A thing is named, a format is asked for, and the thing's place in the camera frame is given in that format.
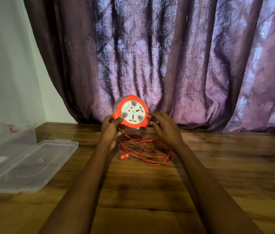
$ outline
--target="wooden surface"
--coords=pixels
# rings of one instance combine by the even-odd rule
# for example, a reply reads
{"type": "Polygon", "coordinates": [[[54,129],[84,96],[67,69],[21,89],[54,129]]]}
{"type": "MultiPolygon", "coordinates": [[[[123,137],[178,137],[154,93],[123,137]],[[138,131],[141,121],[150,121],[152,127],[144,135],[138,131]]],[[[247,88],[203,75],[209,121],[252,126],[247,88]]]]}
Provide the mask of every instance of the wooden surface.
{"type": "MultiPolygon", "coordinates": [[[[38,141],[70,139],[79,149],[33,194],[0,194],[0,234],[37,233],[88,161],[100,126],[46,123],[38,141]]],[[[275,233],[275,135],[183,131],[200,161],[265,233],[275,233]]],[[[205,233],[179,161],[151,166],[135,158],[109,167],[91,233],[205,233]]]]}

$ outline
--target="person's left arm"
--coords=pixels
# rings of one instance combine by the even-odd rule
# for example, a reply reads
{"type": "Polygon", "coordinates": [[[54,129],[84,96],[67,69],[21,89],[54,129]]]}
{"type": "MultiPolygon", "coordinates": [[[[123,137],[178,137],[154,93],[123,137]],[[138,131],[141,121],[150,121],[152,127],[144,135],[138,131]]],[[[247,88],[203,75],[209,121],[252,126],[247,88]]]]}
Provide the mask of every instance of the person's left arm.
{"type": "Polygon", "coordinates": [[[99,144],[79,177],[50,214],[39,234],[90,233],[106,157],[116,145],[116,138],[120,134],[117,133],[116,126],[122,120],[123,117],[112,120],[112,115],[105,118],[99,144]]]}

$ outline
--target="purple curtain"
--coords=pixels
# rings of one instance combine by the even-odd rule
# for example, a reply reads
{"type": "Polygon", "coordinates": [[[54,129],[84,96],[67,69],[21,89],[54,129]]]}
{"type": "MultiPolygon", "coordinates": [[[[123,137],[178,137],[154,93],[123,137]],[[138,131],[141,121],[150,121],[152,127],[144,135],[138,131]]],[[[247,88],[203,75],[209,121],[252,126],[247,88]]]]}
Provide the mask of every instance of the purple curtain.
{"type": "Polygon", "coordinates": [[[24,0],[79,123],[135,94],[183,127],[275,132],[275,0],[24,0]]]}

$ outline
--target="orange cable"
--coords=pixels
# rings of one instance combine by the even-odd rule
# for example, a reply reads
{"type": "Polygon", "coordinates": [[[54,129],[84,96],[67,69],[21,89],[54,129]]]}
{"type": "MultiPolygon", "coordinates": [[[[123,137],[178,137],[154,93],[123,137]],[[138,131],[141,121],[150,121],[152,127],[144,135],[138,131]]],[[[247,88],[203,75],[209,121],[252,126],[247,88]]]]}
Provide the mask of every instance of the orange cable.
{"type": "Polygon", "coordinates": [[[123,158],[122,154],[124,153],[123,150],[125,150],[125,152],[127,152],[126,154],[136,157],[138,159],[141,159],[150,165],[159,166],[159,165],[167,165],[167,164],[171,163],[170,150],[167,150],[165,147],[161,146],[161,148],[163,148],[166,151],[166,153],[161,153],[161,152],[157,151],[154,147],[153,143],[161,141],[161,140],[148,139],[148,138],[142,137],[140,135],[131,135],[131,137],[130,137],[120,128],[119,128],[119,130],[125,135],[125,137],[120,141],[120,144],[119,144],[120,159],[123,158]],[[145,145],[147,143],[151,144],[151,150],[145,149],[145,145]],[[127,145],[133,145],[133,146],[139,148],[139,152],[130,149],[127,145]],[[151,156],[151,155],[143,154],[142,151],[144,151],[144,152],[154,151],[156,154],[158,154],[158,156],[151,156]],[[165,158],[165,159],[163,162],[157,162],[157,161],[153,161],[153,160],[150,160],[147,158],[165,158]]]}

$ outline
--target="person's left hand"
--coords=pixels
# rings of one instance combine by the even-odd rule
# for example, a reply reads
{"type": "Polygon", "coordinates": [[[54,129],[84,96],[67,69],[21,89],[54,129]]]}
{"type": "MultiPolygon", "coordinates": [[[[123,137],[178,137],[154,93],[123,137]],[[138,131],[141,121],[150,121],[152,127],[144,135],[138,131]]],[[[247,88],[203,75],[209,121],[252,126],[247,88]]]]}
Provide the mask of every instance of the person's left hand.
{"type": "Polygon", "coordinates": [[[120,116],[116,120],[112,118],[112,115],[105,117],[102,124],[102,134],[100,142],[106,143],[110,146],[109,151],[113,150],[116,146],[116,138],[122,134],[122,132],[117,133],[117,125],[123,121],[124,117],[120,116]]]}

